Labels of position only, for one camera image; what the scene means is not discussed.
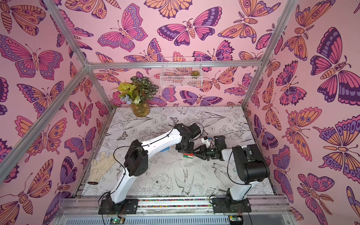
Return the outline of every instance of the butterfly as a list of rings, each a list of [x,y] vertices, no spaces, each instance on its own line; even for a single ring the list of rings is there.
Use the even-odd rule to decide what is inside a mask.
[[[306,96],[306,91],[299,87],[291,87],[291,85],[297,84],[291,83],[293,76],[296,72],[297,61],[292,61],[291,64],[286,64],[284,68],[284,72],[281,72],[276,78],[276,86],[283,86],[280,91],[284,91],[284,93],[280,96],[280,104],[288,105],[293,104],[296,105],[300,100],[303,100]]]
[[[285,135],[282,136],[282,138],[286,137],[290,144],[294,144],[297,152],[309,161],[312,161],[310,148],[305,139],[302,137],[301,133],[303,130],[310,130],[304,129],[303,127],[314,122],[320,116],[321,112],[322,110],[318,109],[317,107],[305,108],[300,110],[299,113],[297,111],[292,111],[289,113],[286,110],[290,127],[286,129]]]
[[[57,51],[43,51],[39,55],[32,54],[19,42],[0,34],[1,55],[15,62],[20,77],[34,77],[37,70],[47,80],[54,80],[54,69],[60,67],[63,60],[61,53]]]
[[[82,169],[83,169],[83,170],[85,169],[85,166],[87,165],[87,162],[88,162],[88,161],[89,161],[88,159],[82,159],[81,164],[82,164]]]
[[[90,151],[93,148],[93,139],[95,138],[96,128],[92,127],[86,133],[85,137],[80,138],[69,138],[64,144],[64,148],[70,150],[70,152],[75,152],[77,159],[80,159],[85,150]]]
[[[108,108],[106,107],[106,105],[103,102],[97,101],[97,102],[95,102],[95,105],[99,109],[100,116],[104,116],[109,113]]]
[[[352,191],[351,187],[346,187],[346,195],[347,199],[349,200],[349,203],[352,207],[352,209],[355,211],[358,217],[360,217],[360,202],[355,199],[354,192]]]
[[[271,56],[270,60],[267,62],[266,69],[265,69],[265,72],[267,71],[267,77],[270,77],[272,75],[273,71],[280,68],[280,62],[276,62],[276,61],[273,62],[273,60],[276,60],[276,59],[273,59]]]
[[[134,3],[126,7],[121,17],[123,28],[120,28],[119,21],[117,21],[119,32],[111,31],[104,33],[99,37],[98,43],[102,47],[109,46],[113,49],[120,46],[122,49],[131,52],[135,48],[135,43],[132,41],[133,39],[142,41],[148,36],[140,27],[143,19],[140,17],[139,10],[140,8]]]
[[[33,122],[28,120],[25,117],[17,116],[15,124],[16,130],[18,131],[18,135],[23,137],[33,125]],[[57,150],[61,143],[61,137],[63,136],[66,128],[66,118],[63,118],[56,122],[49,131],[49,127],[46,132],[42,131],[39,136],[35,139],[35,141],[31,144],[30,148],[26,151],[29,153],[29,157],[25,159],[25,162],[29,160],[31,156],[34,156],[46,148],[48,151],[56,152],[60,154]]]
[[[94,36],[92,33],[89,33],[87,31],[84,31],[81,28],[75,27],[75,25],[72,23],[72,21],[70,20],[70,18],[67,16],[66,12],[64,10],[59,9],[61,16],[63,17],[63,19],[66,22],[66,25],[68,26],[68,28],[70,29],[71,33],[73,34],[78,46],[82,49],[88,49],[88,50],[92,50],[92,48],[90,46],[88,46],[87,44],[79,41],[81,40],[80,37],[78,36],[82,36],[82,37],[92,37]],[[68,45],[67,40],[65,39],[62,31],[60,30],[59,26],[56,24],[55,20],[53,19],[53,17],[50,15],[51,19],[54,22],[54,25],[56,27],[56,30],[59,32],[58,33],[58,39],[57,39],[57,43],[56,46],[59,48],[61,47],[64,42],[66,45]],[[74,54],[74,51],[71,49],[71,47],[69,46],[69,56],[70,58],[72,57],[72,55]]]
[[[124,132],[122,133],[122,135],[121,135],[120,137],[118,137],[117,141],[119,141],[119,140],[125,140],[127,136],[128,136],[128,135],[126,134],[126,131],[124,131]]]
[[[252,54],[245,52],[245,51],[241,51],[241,52],[239,52],[239,57],[241,60],[261,60],[263,51],[257,55],[253,52],[252,52]]]
[[[347,178],[360,183],[360,175],[358,172],[360,170],[360,162],[347,153],[352,151],[350,151],[351,148],[346,147],[350,145],[359,135],[360,131],[358,127],[360,127],[360,115],[338,122],[335,125],[335,128],[328,127],[320,129],[318,127],[313,127],[319,131],[319,137],[321,139],[337,146],[325,146],[325,149],[339,151],[325,155],[323,157],[324,164],[319,166],[319,168],[330,167],[331,169],[338,171],[343,169],[343,174],[347,176]]]
[[[271,78],[269,81],[269,84],[267,85],[266,90],[264,90],[264,92],[262,93],[262,100],[267,103],[267,105],[265,105],[262,110],[267,110],[266,115],[265,115],[265,122],[268,125],[273,125],[276,129],[281,130],[281,124],[279,121],[278,116],[275,114],[274,109],[276,109],[274,107],[274,105],[271,102],[271,98],[273,96],[273,90],[274,90],[274,79]]]
[[[239,0],[241,9],[245,13],[247,17],[262,17],[272,13],[276,10],[280,3],[273,5],[272,7],[266,7],[266,4],[263,1],[257,3],[257,0],[247,1],[247,0]],[[255,30],[247,25],[248,24],[257,24],[257,20],[254,18],[245,18],[245,16],[239,11],[239,16],[241,19],[235,20],[234,23],[240,23],[234,26],[231,26],[223,31],[221,31],[218,36],[225,38],[235,38],[239,36],[240,38],[251,37],[252,43],[256,41],[256,32]]]
[[[174,96],[176,94],[175,87],[166,87],[162,91],[159,97],[154,97],[153,100],[149,100],[150,105],[166,106],[166,102],[175,102],[177,98]]]
[[[101,54],[100,52],[96,52],[96,55],[102,63],[114,63],[112,58],[107,55]],[[107,80],[109,82],[115,82],[117,84],[120,84],[121,81],[115,76],[119,75],[118,72],[126,72],[129,70],[130,69],[101,69],[99,70],[101,73],[96,73],[95,76],[98,80],[101,81]]]
[[[262,126],[261,121],[256,114],[254,114],[254,125],[256,137],[260,137],[260,139],[262,138],[261,145],[264,146],[266,150],[269,150],[269,147],[275,148],[276,146],[278,146],[278,140],[270,132],[265,131],[266,128]]]
[[[51,201],[44,217],[43,225],[48,225],[50,222],[56,217],[57,211],[60,208],[60,204],[63,202],[63,199],[69,198],[71,196],[70,192],[66,192],[70,188],[71,183],[76,181],[76,172],[77,168],[74,167],[74,163],[72,162],[71,158],[66,156],[64,158],[63,164],[61,165],[60,170],[60,183],[58,188],[59,192],[55,195],[54,199]]]
[[[293,212],[296,221],[300,221],[304,219],[303,215],[299,213],[299,211],[297,211],[294,207],[290,207],[290,209]]]
[[[112,6],[120,8],[119,4],[115,0],[106,0]],[[80,1],[80,0],[67,0],[65,6],[68,9],[74,11],[90,12],[94,9],[91,15],[98,19],[104,19],[106,16],[106,6],[103,0],[90,0],[90,1]]]
[[[87,126],[89,124],[89,119],[91,118],[91,110],[93,109],[93,104],[91,103],[86,107],[86,102],[84,104],[84,107],[81,106],[81,103],[79,102],[79,107],[73,103],[72,101],[69,102],[70,108],[72,110],[72,116],[75,120],[77,120],[77,125],[81,127],[81,124],[84,124]]]
[[[119,91],[116,91],[116,92],[113,93],[113,97],[112,97],[112,98],[109,96],[109,98],[110,98],[110,103],[111,103],[112,105],[116,106],[116,107],[120,107],[121,105],[126,104],[126,102],[122,102],[122,101],[121,101],[121,99],[120,99],[120,97],[119,97],[119,94],[120,94],[120,92],[119,92]]]
[[[8,99],[9,85],[5,78],[0,77],[0,102],[5,102]],[[6,106],[0,105],[0,116],[5,115],[8,111]]]
[[[339,31],[335,27],[331,27],[321,39],[317,52],[326,58],[315,55],[311,58],[312,65],[311,75],[323,73],[320,79],[327,79],[322,83],[318,92],[325,96],[327,102],[332,102],[336,98],[338,79],[339,78],[339,96],[338,101],[349,105],[360,105],[360,77],[350,71],[341,70],[347,64],[345,62],[338,63],[341,58],[342,40]]]
[[[1,18],[3,25],[8,33],[12,28],[12,20],[9,13],[11,12],[15,21],[19,24],[20,28],[30,35],[37,35],[39,33],[38,25],[46,16],[44,10],[33,5],[16,5],[9,7],[9,1],[1,2]]]
[[[26,189],[26,182],[32,173],[26,179],[25,188],[23,191],[21,191],[18,195],[7,194],[18,197],[19,199],[17,201],[0,205],[0,218],[2,224],[12,225],[16,222],[16,219],[19,215],[20,204],[22,204],[22,208],[27,214],[33,214],[33,205],[29,197],[41,198],[50,191],[52,184],[50,176],[51,170],[53,169],[53,163],[54,161],[52,159],[49,159],[47,162],[45,162],[45,164],[40,168],[39,172],[34,177],[26,193],[24,192]]]
[[[268,156],[268,157],[264,156],[264,158],[265,158],[266,164],[269,166],[271,164],[270,156]]]
[[[175,18],[177,12],[188,10],[193,0],[146,0],[144,5],[149,8],[159,9],[160,15],[168,19]]]
[[[53,88],[51,88],[50,93],[49,88],[46,93],[36,89],[30,85],[26,84],[17,84],[19,90],[22,91],[23,95],[27,99],[28,102],[34,102],[34,109],[37,112],[37,117],[39,118],[43,112],[47,109],[47,107],[55,100],[55,98],[64,90],[64,82],[57,82]]]
[[[251,73],[246,73],[243,76],[242,84],[238,83],[238,87],[231,87],[225,89],[224,93],[230,93],[230,95],[235,94],[236,96],[244,96],[246,94],[247,89],[249,88],[250,82],[252,80]]]
[[[193,57],[195,57],[194,61],[229,61],[233,59],[233,56],[231,55],[233,53],[233,47],[230,46],[230,42],[223,41],[217,48],[216,52],[215,49],[214,53],[211,54],[209,51],[207,51],[211,56],[209,56],[206,53],[200,52],[200,51],[194,51]],[[212,67],[203,67],[204,72],[209,72],[212,69]]]
[[[74,66],[74,64],[72,62],[70,62],[70,76],[71,78],[74,78],[75,75],[77,74],[77,70]],[[77,91],[80,88],[80,91],[84,91],[86,98],[89,100],[89,102],[91,102],[90,99],[90,93],[91,93],[91,88],[93,87],[93,83],[90,80],[90,78],[84,78],[79,84],[78,86],[76,86],[75,90],[71,93],[71,95],[77,93]]]
[[[327,194],[318,194],[317,192],[329,190],[332,186],[334,186],[334,180],[327,176],[317,177],[314,174],[308,174],[307,178],[304,174],[299,174],[298,177],[302,182],[300,184],[302,188],[298,187],[297,191],[303,198],[305,198],[306,206],[316,215],[320,224],[327,225],[328,222],[326,221],[321,207],[326,213],[330,215],[332,215],[332,213],[322,200],[331,202],[334,200]]]
[[[195,38],[195,33],[202,41],[204,41],[207,36],[213,35],[215,33],[214,28],[203,26],[216,26],[221,14],[221,7],[214,7],[201,13],[194,20],[193,24],[190,23],[192,19],[189,19],[187,22],[183,22],[186,23],[186,26],[182,24],[168,24],[160,27],[157,32],[169,41],[177,37],[174,41],[175,46],[190,45],[190,37]]]
[[[315,22],[317,19],[319,19],[326,11],[328,11],[331,6],[335,3],[335,0],[326,0],[321,1],[317,3],[311,10],[310,7],[307,7],[304,11],[300,12],[300,6],[297,5],[296,12],[295,12],[295,19],[296,22],[302,26],[295,28],[295,33],[298,36],[294,36],[287,40],[283,47],[281,48],[281,51],[285,49],[285,47],[288,47],[290,51],[294,51],[294,55],[302,59],[303,61],[307,60],[307,48],[304,38],[301,35],[304,35],[306,39],[308,39],[308,35],[306,31],[309,31],[311,28],[314,27],[314,25],[311,25],[313,22]]]
[[[192,84],[192,82],[190,82],[189,84],[191,86],[195,86],[197,88],[200,88],[200,91],[203,92],[207,92],[210,91],[212,88],[212,84],[214,84],[214,86],[220,90],[220,85],[219,83],[222,84],[231,84],[234,81],[233,75],[235,74],[236,70],[238,69],[238,67],[229,67],[228,69],[226,69],[224,72],[222,72],[222,74],[215,79],[216,75],[218,72],[220,72],[220,70],[215,74],[214,78],[211,78],[211,81],[203,81],[202,84],[197,85],[197,84]]]
[[[193,104],[199,104],[200,106],[211,106],[212,104],[217,104],[222,101],[222,98],[220,97],[205,97],[203,95],[197,96],[195,93],[192,93],[190,91],[180,91],[180,96],[184,100],[184,103],[187,103],[189,105]]]
[[[290,164],[290,149],[288,146],[284,145],[282,149],[279,150],[279,154],[273,155],[273,163],[277,167],[274,169],[274,179],[281,185],[281,189],[288,198],[290,203],[294,203],[294,194],[291,188],[289,179],[286,177],[288,168]]]
[[[259,100],[259,96],[257,96],[257,95],[260,94],[259,89],[261,88],[263,82],[264,82],[264,79],[261,78],[259,80],[259,82],[257,83],[257,85],[255,87],[255,90],[254,90],[254,92],[253,92],[253,94],[251,95],[251,98],[250,98],[251,102],[254,103],[255,106],[257,106],[257,108],[260,107],[260,100]]]

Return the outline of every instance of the bird illustration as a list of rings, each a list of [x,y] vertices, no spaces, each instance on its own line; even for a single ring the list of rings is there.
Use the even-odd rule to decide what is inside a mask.
[[[180,181],[180,179],[176,176],[175,173],[175,169],[174,169],[174,175],[175,175],[175,181],[176,184],[179,188],[182,188],[183,190],[181,191],[181,194],[189,194],[192,187],[193,187],[193,183],[194,183],[194,175],[193,175],[193,180],[191,181],[191,184],[189,184],[188,182],[188,170],[186,169],[186,173],[184,171],[183,168],[183,172],[184,172],[184,181]]]
[[[214,165],[212,165],[211,167],[215,169],[214,173],[217,179],[226,187],[226,185],[221,180],[220,173],[225,174],[225,176],[227,177],[228,173],[223,170],[223,168],[227,168],[227,167],[216,162],[214,162]]]

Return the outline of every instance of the metal rail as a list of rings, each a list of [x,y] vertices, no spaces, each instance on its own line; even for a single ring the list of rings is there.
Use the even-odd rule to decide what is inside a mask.
[[[45,112],[39,119],[31,126],[30,130],[19,140],[19,142],[13,147],[10,153],[0,164],[0,185],[16,164],[21,160],[26,151],[30,148],[31,144],[39,136],[41,131],[49,124],[53,116],[59,111],[66,99],[70,96],[76,86],[85,77],[87,69],[83,67],[77,75],[68,83],[64,90],[60,92],[57,98],[49,105]]]
[[[194,61],[166,62],[168,67],[194,67]],[[133,68],[161,68],[162,62],[153,63],[91,63],[89,69],[133,69]],[[261,60],[231,60],[231,61],[202,61],[202,67],[231,67],[231,66],[261,66]]]
[[[280,17],[278,19],[278,23],[277,23],[277,25],[275,27],[275,30],[273,31],[273,34],[271,35],[271,39],[269,41],[269,44],[267,45],[266,50],[264,52],[264,55],[261,58],[263,64],[262,64],[261,67],[259,67],[256,70],[255,75],[252,78],[250,86],[249,86],[249,88],[248,88],[248,90],[246,92],[246,95],[245,95],[245,98],[244,98],[243,104],[242,104],[243,109],[246,108],[246,105],[249,102],[250,97],[251,97],[252,93],[254,92],[257,83],[259,82],[263,72],[265,71],[267,62],[270,60],[270,57],[271,57],[271,55],[273,53],[273,50],[275,49],[275,46],[279,41],[281,33],[285,29],[285,26],[286,26],[287,22],[289,21],[293,10],[295,9],[297,1],[298,0],[288,0],[286,2],[285,8],[284,8],[282,14],[280,15]]]

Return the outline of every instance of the pink butterfly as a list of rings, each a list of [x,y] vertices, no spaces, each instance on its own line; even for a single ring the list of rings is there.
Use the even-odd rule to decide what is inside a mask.
[[[203,95],[197,96],[197,94],[192,93],[191,91],[180,91],[180,96],[184,100],[184,103],[189,105],[199,104],[200,106],[211,106],[212,104],[217,104],[222,101],[220,97],[205,97]]]
[[[233,75],[235,74],[238,67],[229,67],[227,70],[225,70],[217,79],[215,77],[211,79],[211,81],[203,81],[200,85],[193,85],[191,82],[189,83],[193,87],[200,88],[200,91],[207,92],[210,91],[212,88],[212,84],[220,90],[220,84],[231,84],[234,81]]]
[[[71,76],[71,78],[74,78],[76,74],[77,74],[77,70],[76,70],[74,64],[72,62],[70,62],[70,76]],[[83,90],[85,90],[84,91],[85,96],[89,100],[89,102],[91,102],[90,93],[91,93],[92,86],[93,86],[93,83],[90,80],[90,78],[84,78],[71,94],[73,95],[73,94],[77,93],[77,91],[80,88],[81,92]]]
[[[124,10],[121,17],[121,25],[123,29],[120,28],[119,21],[117,21],[119,32],[112,31],[103,34],[98,39],[98,43],[101,46],[109,46],[111,48],[117,48],[120,46],[122,49],[131,52],[135,48],[135,44],[132,41],[133,39],[142,41],[148,36],[140,27],[143,19],[140,17],[139,10],[140,8],[137,5],[131,3]]]
[[[0,52],[2,57],[15,62],[20,77],[34,77],[36,71],[48,80],[54,80],[54,69],[60,67],[63,60],[57,51],[43,51],[39,55],[32,54],[19,42],[0,34]]]
[[[126,102],[122,102],[122,101],[120,100],[119,94],[120,94],[120,92],[119,92],[119,91],[116,91],[116,92],[113,93],[113,97],[112,97],[112,98],[109,96],[109,98],[110,98],[110,103],[111,103],[112,105],[117,106],[117,107],[120,107],[121,105],[126,104]]]
[[[49,88],[46,93],[40,91],[37,88],[34,88],[30,85],[26,84],[17,84],[20,91],[22,91],[23,95],[27,99],[28,102],[34,102],[34,109],[37,112],[37,117],[39,118],[43,112],[47,109],[47,107],[55,100],[55,98],[60,94],[60,92],[64,89],[64,82],[57,82],[53,88],[51,88],[50,93]]]
[[[252,80],[252,76],[250,75],[251,73],[246,73],[243,76],[242,84],[238,83],[238,87],[228,88],[224,91],[224,93],[230,93],[230,95],[235,94],[236,96],[244,96]]]
[[[168,102],[175,102],[177,101],[176,97],[174,96],[176,94],[175,87],[166,87],[162,91],[161,95],[159,97],[154,97],[153,100],[149,100],[150,105],[158,105],[158,106],[166,106]]]
[[[69,105],[72,110],[72,116],[74,117],[74,119],[77,120],[77,125],[81,127],[81,124],[84,124],[85,122],[85,125],[87,126],[89,124],[89,119],[91,118],[91,110],[93,109],[93,104],[91,103],[88,107],[86,107],[85,102],[84,107],[82,107],[81,103],[79,102],[78,107],[75,103],[70,101]]]
[[[97,101],[95,102],[95,105],[99,109],[100,116],[104,116],[109,113],[109,110],[104,103]]]
[[[183,44],[190,45],[190,36],[195,38],[195,33],[202,41],[204,41],[207,36],[213,35],[215,33],[214,28],[203,26],[216,26],[221,14],[221,7],[214,7],[201,13],[194,20],[193,24],[190,23],[190,20],[192,19],[189,19],[187,22],[184,21],[186,22],[186,26],[182,24],[168,24],[160,27],[157,32],[160,36],[169,41],[172,41],[177,37],[174,41],[174,45],[176,46]]]
[[[65,132],[66,123],[66,118],[61,119],[52,126],[50,131],[49,124],[47,131],[42,131],[35,139],[35,141],[31,144],[30,148],[26,151],[27,153],[29,153],[29,157],[25,159],[25,162],[27,162],[31,156],[41,153],[42,150],[45,148],[49,152],[52,151],[60,154],[57,149],[60,146],[61,137]],[[33,125],[33,122],[31,122],[25,117],[17,116],[15,124],[18,135],[20,137],[23,137],[29,131],[30,127]]]
[[[213,50],[214,53],[211,56],[200,51],[194,51],[193,57],[196,57],[194,61],[228,61],[233,59],[231,54],[233,53],[234,49],[230,46],[230,42],[228,41],[223,41],[217,48],[216,52],[215,49]],[[203,67],[204,72],[209,72],[211,69],[212,67]]]
[[[78,36],[82,36],[82,37],[92,37],[93,34],[87,32],[87,31],[84,31],[84,30],[81,29],[81,28],[75,27],[75,25],[71,22],[70,18],[66,15],[65,11],[64,11],[64,10],[61,10],[61,9],[59,9],[59,10],[60,10],[60,13],[61,13],[63,19],[64,19],[65,22],[66,22],[66,25],[69,27],[69,29],[70,29],[71,33],[73,34],[73,36],[74,36],[77,44],[79,45],[79,47],[82,48],[82,49],[92,50],[92,48],[91,48],[90,46],[88,46],[87,44],[79,41],[79,40],[81,40],[81,38],[78,37]],[[59,48],[59,47],[61,47],[61,46],[64,44],[64,42],[65,42],[66,45],[68,45],[68,42],[66,41],[63,33],[61,32],[59,26],[56,24],[56,22],[54,21],[54,19],[53,19],[52,16],[51,16],[51,19],[52,19],[53,22],[54,22],[54,25],[55,25],[55,27],[56,27],[56,30],[59,32],[56,46]],[[73,54],[74,54],[74,52],[73,52],[73,50],[71,49],[71,47],[69,46],[69,56],[70,56],[70,58],[72,57]]]

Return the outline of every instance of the purple butterfly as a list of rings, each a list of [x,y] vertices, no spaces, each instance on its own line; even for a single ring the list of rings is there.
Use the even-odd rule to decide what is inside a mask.
[[[61,186],[59,186],[58,184],[58,188],[55,190],[55,193],[57,190],[59,190],[59,192],[51,201],[45,213],[42,225],[50,224],[50,222],[56,217],[57,211],[59,210],[60,204],[62,203],[63,199],[69,198],[71,196],[71,193],[65,192],[65,190],[68,190],[70,188],[69,184],[73,183],[76,180],[76,172],[77,168],[74,167],[74,163],[72,162],[71,158],[66,156],[60,170]]]
[[[157,32],[160,36],[169,41],[172,41],[177,37],[174,41],[176,46],[183,44],[190,45],[190,36],[195,38],[195,33],[202,41],[204,41],[207,36],[213,35],[215,33],[214,28],[202,26],[216,26],[221,14],[221,7],[214,7],[201,13],[194,20],[193,24],[190,23],[190,20],[192,19],[189,19],[187,22],[184,21],[186,22],[186,26],[182,24],[168,24],[160,27]]]
[[[270,132],[265,131],[266,128],[263,128],[261,121],[256,114],[254,114],[254,125],[256,137],[260,137],[260,139],[262,138],[261,145],[264,146],[266,150],[269,150],[269,147],[275,148],[279,144],[278,140],[275,138],[274,135],[272,135]]]
[[[91,103],[88,107],[86,107],[86,102],[84,107],[81,106],[79,102],[79,107],[73,103],[72,101],[69,102],[70,108],[72,110],[72,116],[74,119],[77,120],[77,125],[81,127],[81,124],[87,126],[89,124],[89,119],[91,118],[91,110],[93,109],[93,104]]]
[[[90,151],[93,148],[93,139],[95,138],[96,128],[90,128],[85,137],[69,138],[66,140],[64,147],[69,149],[70,152],[75,152],[77,159],[80,159],[86,151]]]
[[[158,106],[166,106],[168,102],[175,102],[177,101],[176,97],[174,96],[176,93],[175,87],[166,87],[162,91],[159,97],[154,97],[153,100],[149,100],[150,105],[158,105]]]
[[[244,96],[246,90],[249,88],[250,82],[252,80],[251,73],[246,73],[243,76],[242,84],[238,83],[238,87],[231,87],[224,91],[224,93],[230,93],[230,95],[235,94],[236,96]]]
[[[0,77],[0,102],[5,102],[8,99],[9,85],[5,78]],[[5,115],[8,111],[6,106],[0,105],[0,116]]]
[[[104,33],[98,39],[98,43],[101,46],[110,46],[111,48],[120,46],[122,49],[131,52],[135,48],[133,39],[142,41],[148,36],[140,27],[143,19],[140,17],[139,10],[140,8],[134,3],[126,7],[121,17],[123,29],[118,24],[119,31]]]
[[[360,77],[353,72],[341,70],[346,65],[345,61],[339,63],[341,59],[342,40],[339,31],[331,27],[321,39],[317,52],[325,58],[315,55],[311,58],[311,75],[322,74],[320,79],[326,79],[322,83],[318,92],[325,96],[327,102],[332,102],[336,98],[338,78],[339,78],[339,96],[338,101],[349,105],[360,105]]]
[[[211,104],[217,104],[222,101],[222,98],[220,97],[205,97],[203,95],[197,96],[196,94],[190,92],[190,91],[180,91],[180,96],[184,100],[184,103],[187,103],[189,105],[193,104],[199,104],[200,106],[211,106]]]
[[[214,53],[209,56],[206,53],[194,51],[193,57],[196,57],[194,61],[228,61],[233,59],[233,56],[231,55],[233,53],[233,50],[233,47],[230,46],[230,42],[223,41],[217,48],[215,56]],[[203,67],[204,72],[209,72],[211,69],[212,67]]]
[[[300,184],[303,189],[298,187],[297,191],[303,198],[305,198],[306,206],[316,215],[321,225],[328,225],[324,212],[315,199],[319,200],[322,208],[326,213],[332,215],[322,200],[331,202],[334,200],[327,194],[318,194],[316,192],[324,192],[329,190],[332,186],[334,186],[334,180],[327,176],[317,177],[314,174],[308,174],[307,178],[304,174],[299,174],[298,177],[301,182],[303,182]]]
[[[290,149],[284,145],[283,149],[279,150],[278,155],[273,155],[273,163],[277,167],[274,170],[274,179],[281,185],[281,189],[288,198],[288,201],[294,203],[294,194],[288,178],[286,177],[286,168],[290,164]]]

